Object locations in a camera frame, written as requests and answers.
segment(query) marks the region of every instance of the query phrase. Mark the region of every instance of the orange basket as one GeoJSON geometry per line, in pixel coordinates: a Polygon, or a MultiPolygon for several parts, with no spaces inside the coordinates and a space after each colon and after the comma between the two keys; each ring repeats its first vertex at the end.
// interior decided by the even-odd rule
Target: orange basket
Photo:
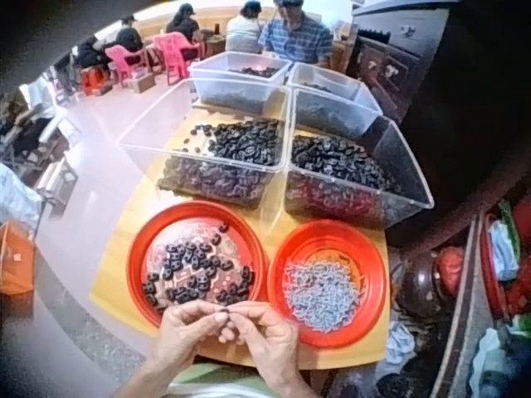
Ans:
{"type": "Polygon", "coordinates": [[[0,227],[0,292],[7,295],[33,290],[35,245],[12,223],[0,227]]]}

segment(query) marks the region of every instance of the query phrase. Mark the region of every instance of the red tray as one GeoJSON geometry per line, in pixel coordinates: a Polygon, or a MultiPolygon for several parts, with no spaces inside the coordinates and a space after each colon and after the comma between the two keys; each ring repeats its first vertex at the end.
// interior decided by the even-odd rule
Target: red tray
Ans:
{"type": "Polygon", "coordinates": [[[187,201],[169,207],[149,220],[136,235],[129,250],[126,272],[129,293],[139,311],[154,326],[158,327],[161,316],[149,305],[142,291],[142,283],[146,280],[147,261],[158,260],[153,254],[154,242],[159,236],[171,235],[172,229],[185,231],[191,223],[204,228],[217,228],[222,222],[230,226],[227,235],[235,243],[241,262],[249,265],[256,273],[249,300],[258,298],[266,271],[266,257],[253,230],[224,206],[207,201],[187,201]]]}
{"type": "Polygon", "coordinates": [[[278,249],[267,278],[270,303],[294,319],[285,300],[282,282],[290,260],[337,260],[350,268],[353,282],[363,291],[353,322],[338,331],[316,332],[300,325],[300,340],[314,347],[331,348],[352,344],[369,333],[385,304],[387,278],[382,257],[361,232],[339,221],[313,221],[293,231],[278,249]]]}

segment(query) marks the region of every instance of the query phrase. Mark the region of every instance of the wall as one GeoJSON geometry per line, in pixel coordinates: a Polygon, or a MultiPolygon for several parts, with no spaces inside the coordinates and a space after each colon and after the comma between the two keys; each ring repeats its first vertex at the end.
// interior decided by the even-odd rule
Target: wall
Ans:
{"type": "MultiPolygon", "coordinates": [[[[139,21],[160,17],[165,14],[174,14],[177,12],[179,6],[185,1],[164,2],[156,6],[146,8],[145,10],[136,12],[134,16],[139,21]]],[[[211,8],[212,0],[187,0],[196,9],[211,8]]],[[[216,0],[215,7],[239,7],[245,3],[245,0],[216,0]]],[[[261,0],[262,7],[274,7],[273,0],[261,0]]],[[[303,9],[306,12],[312,12],[323,15],[323,17],[337,17],[339,20],[350,23],[352,21],[352,3],[350,0],[305,0],[303,9]]],[[[103,37],[115,32],[119,29],[120,23],[115,22],[112,25],[96,32],[96,37],[102,39],[103,37]]]]}

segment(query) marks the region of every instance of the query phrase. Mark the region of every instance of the hand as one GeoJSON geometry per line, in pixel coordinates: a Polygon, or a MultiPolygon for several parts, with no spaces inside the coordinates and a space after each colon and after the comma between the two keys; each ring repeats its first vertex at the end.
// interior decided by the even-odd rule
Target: hand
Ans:
{"type": "Polygon", "coordinates": [[[268,303],[243,302],[228,308],[229,318],[249,347],[265,383],[281,396],[316,396],[298,370],[298,327],[283,319],[268,303]]]}
{"type": "Polygon", "coordinates": [[[209,335],[217,335],[228,321],[223,307],[196,300],[169,307],[163,315],[158,338],[148,364],[154,371],[175,377],[193,363],[196,345],[209,335]]]}

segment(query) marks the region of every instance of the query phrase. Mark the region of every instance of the black shirt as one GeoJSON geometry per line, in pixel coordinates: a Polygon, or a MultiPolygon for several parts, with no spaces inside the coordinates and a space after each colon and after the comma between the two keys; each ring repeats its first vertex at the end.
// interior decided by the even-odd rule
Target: black shirt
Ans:
{"type": "Polygon", "coordinates": [[[199,30],[199,24],[191,18],[184,18],[178,25],[171,21],[166,26],[166,33],[182,33],[190,42],[192,42],[193,33],[197,30],[199,30]]]}
{"type": "Polygon", "coordinates": [[[136,52],[142,50],[144,44],[142,37],[133,27],[123,27],[116,35],[115,44],[120,44],[127,51],[136,52]]]}

